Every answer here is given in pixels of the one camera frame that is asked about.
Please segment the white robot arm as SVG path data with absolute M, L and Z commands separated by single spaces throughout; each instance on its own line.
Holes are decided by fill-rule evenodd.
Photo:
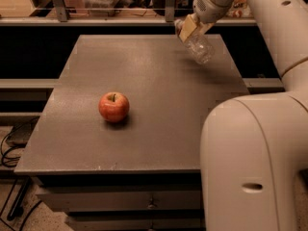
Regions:
M 181 39 L 207 32 L 234 0 L 194 0 Z M 308 12 L 303 0 L 247 0 L 283 91 L 236 97 L 203 125 L 207 231 L 297 231 L 294 180 L 308 167 Z

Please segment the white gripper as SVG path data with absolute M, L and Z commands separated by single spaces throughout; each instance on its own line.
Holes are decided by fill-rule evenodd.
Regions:
M 179 24 L 179 38 L 185 42 L 196 29 L 200 35 L 206 34 L 225 16 L 231 5 L 232 0 L 193 0 L 194 13 L 188 14 Z

